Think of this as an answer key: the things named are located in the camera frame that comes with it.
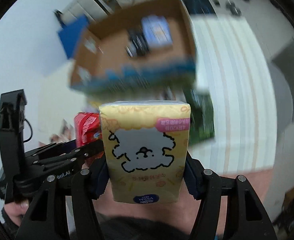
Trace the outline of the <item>person left hand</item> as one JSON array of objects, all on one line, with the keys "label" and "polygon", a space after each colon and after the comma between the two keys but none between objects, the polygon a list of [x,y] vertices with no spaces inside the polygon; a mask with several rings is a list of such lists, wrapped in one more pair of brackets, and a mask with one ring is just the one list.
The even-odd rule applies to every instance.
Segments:
[{"label": "person left hand", "polygon": [[28,200],[24,200],[22,202],[11,202],[4,205],[4,211],[6,212],[10,220],[17,226],[21,225],[23,216],[26,214],[28,208]]}]

